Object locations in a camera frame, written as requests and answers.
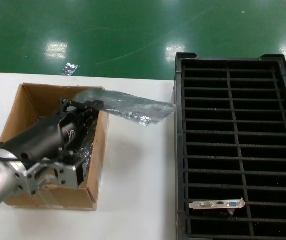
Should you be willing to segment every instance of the cardboard box flap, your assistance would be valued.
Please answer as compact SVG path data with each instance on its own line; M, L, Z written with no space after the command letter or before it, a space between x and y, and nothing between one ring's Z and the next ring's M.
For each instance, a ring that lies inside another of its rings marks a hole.
M36 123L38 113L24 87L20 85L0 142L7 142Z
M89 88L85 86L69 87L54 85L47 85L44 88L42 84L30 83L23 83L23 86L40 116L52 115L59 107L60 98L73 100L76 94Z
M65 187L43 187L33 196L22 195L10 197L6 204L15 207L87 209L93 210L95 202L90 200L88 190L73 190Z
M109 124L108 115L106 113L104 114L100 113L97 121L95 138L93 142L91 164L86 183L86 186L95 202L98 201L99 188L100 188L104 156L105 156L105 147L102 148L100 146L107 140L106 138L107 138L108 124Z

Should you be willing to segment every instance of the black grid tray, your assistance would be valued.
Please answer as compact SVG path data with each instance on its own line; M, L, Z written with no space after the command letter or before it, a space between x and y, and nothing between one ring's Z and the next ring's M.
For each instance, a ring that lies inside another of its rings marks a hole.
M286 239L286 61L177 53L177 238ZM244 198L234 215L189 203Z

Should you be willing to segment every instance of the cardboard box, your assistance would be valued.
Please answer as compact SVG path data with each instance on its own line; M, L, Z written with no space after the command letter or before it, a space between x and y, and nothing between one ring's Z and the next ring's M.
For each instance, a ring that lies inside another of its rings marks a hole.
M23 83L4 127L0 142L6 142L34 123L38 117L52 115L59 107L59 99L72 100L88 89L82 86L53 86ZM88 178L77 190L53 184L45 185L35 195L12 196L5 203L18 208L96 210L104 163L109 115L100 112Z

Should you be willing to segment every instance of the plastic bag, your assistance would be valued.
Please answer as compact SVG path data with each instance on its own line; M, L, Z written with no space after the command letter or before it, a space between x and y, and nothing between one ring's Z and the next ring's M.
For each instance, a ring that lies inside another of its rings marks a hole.
M76 95L74 101L99 100L104 103L102 111L119 116L143 126L158 123L174 113L175 105L129 95L119 91L106 91L101 88L89 88Z
M90 168L92 151L94 146L94 137L97 130L98 120L96 119L89 127L86 128L86 136L83 139L76 156L85 161L86 169Z

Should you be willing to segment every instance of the white table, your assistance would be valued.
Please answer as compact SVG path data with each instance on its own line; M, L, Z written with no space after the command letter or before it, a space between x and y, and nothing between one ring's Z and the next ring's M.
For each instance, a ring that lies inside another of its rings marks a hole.
M173 81L0 73L0 136L20 83L102 86L173 101ZM174 116L144 128L110 117L97 211L0 205L0 240L175 240Z

